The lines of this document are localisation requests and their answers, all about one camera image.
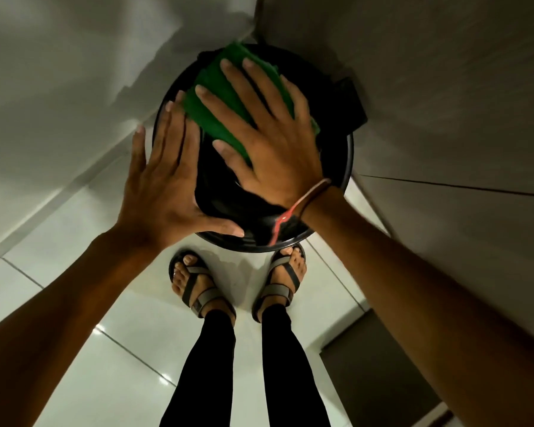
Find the person's left hand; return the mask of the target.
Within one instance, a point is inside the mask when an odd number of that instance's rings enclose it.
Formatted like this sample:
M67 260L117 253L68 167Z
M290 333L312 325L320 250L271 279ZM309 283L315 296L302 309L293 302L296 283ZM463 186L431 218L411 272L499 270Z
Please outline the person's left hand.
M121 210L110 230L121 243L152 251L162 251L193 234L190 218L205 214L195 200L200 128L185 115L178 164L167 164L167 104L158 118L146 168L138 178L129 178L128 170Z

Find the person's right hand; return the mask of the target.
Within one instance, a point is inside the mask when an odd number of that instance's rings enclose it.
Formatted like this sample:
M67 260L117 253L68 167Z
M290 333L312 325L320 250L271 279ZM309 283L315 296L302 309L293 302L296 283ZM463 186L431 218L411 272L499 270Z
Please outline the person's right hand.
M289 133L264 134L205 87L197 86L196 93L245 147L252 167L260 166L260 197L265 201L290 209L323 179L313 129L301 126L290 113Z

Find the round black trash bin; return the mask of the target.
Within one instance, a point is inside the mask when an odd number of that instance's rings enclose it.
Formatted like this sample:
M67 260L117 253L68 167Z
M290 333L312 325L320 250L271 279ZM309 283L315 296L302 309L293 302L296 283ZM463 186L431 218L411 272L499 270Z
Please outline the round black trash bin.
M314 65L286 49L266 44L246 44L246 49L276 66L308 99L311 114L320 126L316 144L324 175L345 193L354 162L354 131L368 120L355 83L350 77L333 81ZM246 192L212 146L212 136L201 133L195 200L207 215L235 222L245 236L215 232L198 236L230 251L266 253L305 240L313 233L291 217L281 225L277 242L270 245L273 226L284 209Z

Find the person's right forearm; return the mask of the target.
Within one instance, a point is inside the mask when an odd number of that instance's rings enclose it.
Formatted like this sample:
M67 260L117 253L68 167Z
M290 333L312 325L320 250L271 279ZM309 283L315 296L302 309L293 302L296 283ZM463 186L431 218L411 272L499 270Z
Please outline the person's right forearm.
M465 427L534 427L534 336L391 239L335 187L294 211Z

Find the person's left forearm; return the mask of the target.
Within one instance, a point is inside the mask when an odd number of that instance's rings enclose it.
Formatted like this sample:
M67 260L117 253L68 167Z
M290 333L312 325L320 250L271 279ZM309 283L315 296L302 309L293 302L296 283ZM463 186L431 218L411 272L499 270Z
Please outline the person's left forearm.
M0 322L0 427L33 427L95 326L162 250L112 228Z

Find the black trousers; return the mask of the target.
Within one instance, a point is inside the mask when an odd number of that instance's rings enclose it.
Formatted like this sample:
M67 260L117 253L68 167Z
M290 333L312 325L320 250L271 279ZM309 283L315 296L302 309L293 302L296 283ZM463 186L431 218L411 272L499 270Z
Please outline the black trousers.
M263 380L270 427L330 427L306 354L281 304L263 311ZM229 427L235 331L223 310L210 311L159 427Z

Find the dark grey floor mat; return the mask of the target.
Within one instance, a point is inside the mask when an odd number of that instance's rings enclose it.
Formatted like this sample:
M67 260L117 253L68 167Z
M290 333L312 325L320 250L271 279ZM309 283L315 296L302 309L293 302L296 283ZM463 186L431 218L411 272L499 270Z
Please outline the dark grey floor mat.
M320 355L351 427L438 427L450 418L372 309Z

